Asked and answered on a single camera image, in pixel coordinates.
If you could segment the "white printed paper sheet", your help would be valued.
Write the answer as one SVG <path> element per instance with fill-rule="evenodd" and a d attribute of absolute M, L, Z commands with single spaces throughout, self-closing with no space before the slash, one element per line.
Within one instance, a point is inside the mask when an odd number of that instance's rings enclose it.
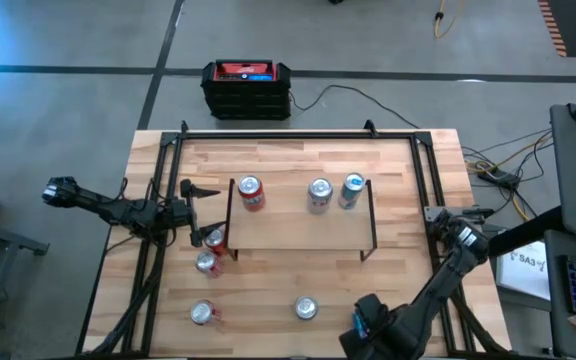
<path fill-rule="evenodd" d="M 537 241 L 496 259 L 496 284 L 546 301 L 550 288 L 546 246 Z"/>

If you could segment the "wooden shelf with black frame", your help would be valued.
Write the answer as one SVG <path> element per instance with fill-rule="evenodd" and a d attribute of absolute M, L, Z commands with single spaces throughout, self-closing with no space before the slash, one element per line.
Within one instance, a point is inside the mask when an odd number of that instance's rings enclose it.
<path fill-rule="evenodd" d="M 357 252 L 364 262 L 378 247 L 371 183 L 354 208 L 343 209 L 333 200 L 322 214 L 309 211 L 304 187 L 271 186 L 264 193 L 264 207 L 250 212 L 236 181 L 229 182 L 224 240 L 233 259 L 244 250 L 321 250 Z"/>

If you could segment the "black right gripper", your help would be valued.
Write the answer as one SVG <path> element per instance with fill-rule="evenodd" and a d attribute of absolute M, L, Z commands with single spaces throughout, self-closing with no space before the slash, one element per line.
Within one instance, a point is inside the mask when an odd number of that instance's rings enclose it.
<path fill-rule="evenodd" d="M 389 360 L 392 352 L 383 343 L 381 333 L 389 325 L 388 307 L 376 295 L 366 295 L 354 304 L 354 311 L 363 315 L 369 335 L 361 340 L 352 328 L 339 336 L 344 353 L 348 360 Z"/>

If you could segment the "black and red power box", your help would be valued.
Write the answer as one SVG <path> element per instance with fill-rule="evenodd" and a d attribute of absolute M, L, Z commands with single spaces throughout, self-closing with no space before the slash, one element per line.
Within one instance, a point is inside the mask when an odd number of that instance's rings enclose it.
<path fill-rule="evenodd" d="M 292 70 L 272 60 L 216 60 L 202 70 L 201 88 L 219 120 L 278 120 L 291 115 Z"/>

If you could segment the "red strawberry Fanta can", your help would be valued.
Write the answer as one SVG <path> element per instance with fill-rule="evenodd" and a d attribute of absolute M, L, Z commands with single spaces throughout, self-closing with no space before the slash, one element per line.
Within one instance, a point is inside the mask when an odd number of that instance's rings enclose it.
<path fill-rule="evenodd" d="M 227 254 L 227 247 L 225 245 L 224 232 L 221 228 L 212 230 L 204 239 L 207 248 L 218 256 Z"/>
<path fill-rule="evenodd" d="M 262 181 L 254 175 L 243 176 L 238 183 L 238 193 L 246 210 L 254 212 L 265 205 L 265 193 Z"/>

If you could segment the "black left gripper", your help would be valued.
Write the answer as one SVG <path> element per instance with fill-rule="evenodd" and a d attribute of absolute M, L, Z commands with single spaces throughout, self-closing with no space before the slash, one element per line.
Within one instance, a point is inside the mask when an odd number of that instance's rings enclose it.
<path fill-rule="evenodd" d="M 202 239 L 208 237 L 213 231 L 226 225 L 225 221 L 200 227 L 197 223 L 197 213 L 193 207 L 193 198 L 206 198 L 220 194 L 219 190 L 202 189 L 193 185 L 189 179 L 180 182 L 181 199 L 173 198 L 168 203 L 168 227 L 173 234 L 173 241 L 177 237 L 177 229 L 190 227 L 190 242 L 193 247 L 202 246 Z"/>

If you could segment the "blue silver Red Bull can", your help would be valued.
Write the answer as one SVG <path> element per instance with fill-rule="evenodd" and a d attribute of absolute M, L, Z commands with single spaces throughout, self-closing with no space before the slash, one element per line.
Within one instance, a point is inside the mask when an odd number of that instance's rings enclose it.
<path fill-rule="evenodd" d="M 369 328 L 365 322 L 365 319 L 359 310 L 355 310 L 352 313 L 352 323 L 353 323 L 353 330 L 357 337 L 361 340 L 364 340 L 369 335 Z"/>
<path fill-rule="evenodd" d="M 361 174 L 357 172 L 347 174 L 340 190 L 339 206 L 342 209 L 354 208 L 365 187 L 365 183 L 366 180 Z"/>

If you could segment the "red Coca-Cola can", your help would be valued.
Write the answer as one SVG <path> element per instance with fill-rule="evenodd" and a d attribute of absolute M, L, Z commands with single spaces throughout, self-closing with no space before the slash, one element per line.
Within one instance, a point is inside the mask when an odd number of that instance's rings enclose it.
<path fill-rule="evenodd" d="M 195 260 L 196 269 L 212 278 L 223 274 L 223 261 L 220 256 L 211 251 L 200 252 Z"/>

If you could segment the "black diagonal support beam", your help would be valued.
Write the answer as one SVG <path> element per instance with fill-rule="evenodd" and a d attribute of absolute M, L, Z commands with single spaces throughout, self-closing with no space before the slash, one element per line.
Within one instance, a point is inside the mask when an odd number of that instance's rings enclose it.
<path fill-rule="evenodd" d="M 489 241 L 488 255 L 497 257 L 510 253 L 517 248 L 542 239 L 547 230 L 565 230 L 560 206 L 492 237 Z"/>

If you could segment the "black power strip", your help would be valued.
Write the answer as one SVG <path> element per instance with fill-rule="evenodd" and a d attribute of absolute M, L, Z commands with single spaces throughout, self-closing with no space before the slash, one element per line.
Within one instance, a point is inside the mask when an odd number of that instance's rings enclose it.
<path fill-rule="evenodd" d="M 513 174 L 504 172 L 499 169 L 495 169 L 493 172 L 481 172 L 477 174 L 477 177 L 495 186 L 506 188 L 509 190 L 514 190 L 518 187 L 521 179 Z"/>

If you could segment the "dark grey desk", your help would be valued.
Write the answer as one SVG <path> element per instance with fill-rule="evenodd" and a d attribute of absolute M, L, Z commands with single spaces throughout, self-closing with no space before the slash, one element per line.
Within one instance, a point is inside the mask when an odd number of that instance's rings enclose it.
<path fill-rule="evenodd" d="M 544 233 L 550 288 L 553 349 L 556 356 L 576 359 L 576 328 L 568 321 L 565 256 L 576 257 L 576 235 L 547 230 Z"/>

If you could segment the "red soda can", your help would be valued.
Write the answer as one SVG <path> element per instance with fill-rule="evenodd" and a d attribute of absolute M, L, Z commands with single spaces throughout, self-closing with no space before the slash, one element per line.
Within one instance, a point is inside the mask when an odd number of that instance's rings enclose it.
<path fill-rule="evenodd" d="M 221 310 L 212 301 L 202 299 L 192 305 L 190 318 L 196 325 L 214 325 L 221 321 Z"/>

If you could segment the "black aluminium table frame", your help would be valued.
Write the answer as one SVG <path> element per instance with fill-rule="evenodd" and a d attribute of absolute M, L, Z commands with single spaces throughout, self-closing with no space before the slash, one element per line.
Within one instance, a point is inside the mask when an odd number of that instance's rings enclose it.
<path fill-rule="evenodd" d="M 429 234 L 426 206 L 471 207 L 474 199 L 453 130 L 139 131 L 126 162 L 130 198 L 175 195 L 181 180 L 219 190 L 196 201 L 200 225 L 226 221 L 229 182 L 254 175 L 271 186 L 306 189 L 316 178 L 338 202 L 347 174 L 372 184 L 377 249 L 357 252 L 228 248 L 223 274 L 195 268 L 188 229 L 156 247 L 113 229 L 98 271 L 76 352 L 93 358 L 339 358 L 339 336 L 352 325 L 354 302 L 374 293 L 386 304 L 409 303 L 444 258 Z M 313 297 L 312 320 L 295 314 Z M 196 325 L 202 299 L 221 321 Z"/>

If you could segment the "silver Diet Coke can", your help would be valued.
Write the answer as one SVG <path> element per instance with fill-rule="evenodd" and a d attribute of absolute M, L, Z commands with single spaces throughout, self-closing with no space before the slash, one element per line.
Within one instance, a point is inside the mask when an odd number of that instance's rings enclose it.
<path fill-rule="evenodd" d="M 318 313 L 318 302 L 310 296 L 300 296 L 295 302 L 295 314 L 301 320 L 312 320 Z"/>
<path fill-rule="evenodd" d="M 313 214 L 322 214 L 329 208 L 333 186 L 325 178 L 316 178 L 309 184 L 307 194 L 308 210 Z"/>

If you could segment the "silver metal bracket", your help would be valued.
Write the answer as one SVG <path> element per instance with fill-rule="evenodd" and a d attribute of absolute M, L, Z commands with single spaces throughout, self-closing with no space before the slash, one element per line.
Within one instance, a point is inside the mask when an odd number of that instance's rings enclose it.
<path fill-rule="evenodd" d="M 446 207 L 446 206 L 426 206 L 423 210 L 424 218 L 428 222 L 435 221 L 439 215 L 447 212 L 452 216 L 464 218 L 475 224 L 483 224 L 485 220 L 492 216 L 493 209 L 473 207 Z"/>

